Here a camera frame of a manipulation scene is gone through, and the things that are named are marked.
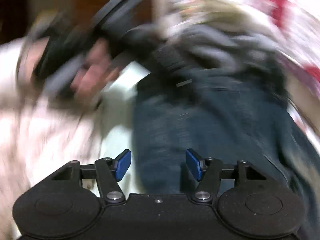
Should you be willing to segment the person's left hand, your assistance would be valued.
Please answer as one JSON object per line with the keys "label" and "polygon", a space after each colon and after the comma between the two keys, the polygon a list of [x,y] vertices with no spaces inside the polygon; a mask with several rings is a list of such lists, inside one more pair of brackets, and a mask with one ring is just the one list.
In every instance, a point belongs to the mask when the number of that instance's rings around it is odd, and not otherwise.
{"label": "person's left hand", "polygon": [[85,58],[85,67],[77,72],[71,83],[75,99],[90,103],[106,85],[116,81],[122,69],[112,63],[108,42],[105,39],[97,40]]}

